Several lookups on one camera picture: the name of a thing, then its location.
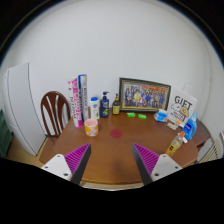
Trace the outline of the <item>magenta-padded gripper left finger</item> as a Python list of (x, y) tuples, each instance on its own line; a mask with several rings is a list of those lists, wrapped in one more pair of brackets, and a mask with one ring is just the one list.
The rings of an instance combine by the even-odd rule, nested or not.
[(79, 185), (90, 155), (91, 144), (88, 143), (66, 155), (56, 154), (42, 169)]

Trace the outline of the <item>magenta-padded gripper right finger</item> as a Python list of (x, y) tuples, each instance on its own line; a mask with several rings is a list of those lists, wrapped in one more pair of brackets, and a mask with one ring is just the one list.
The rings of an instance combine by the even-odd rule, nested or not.
[(136, 143), (132, 144), (132, 154), (144, 185), (182, 169), (182, 167), (167, 154), (158, 155)]

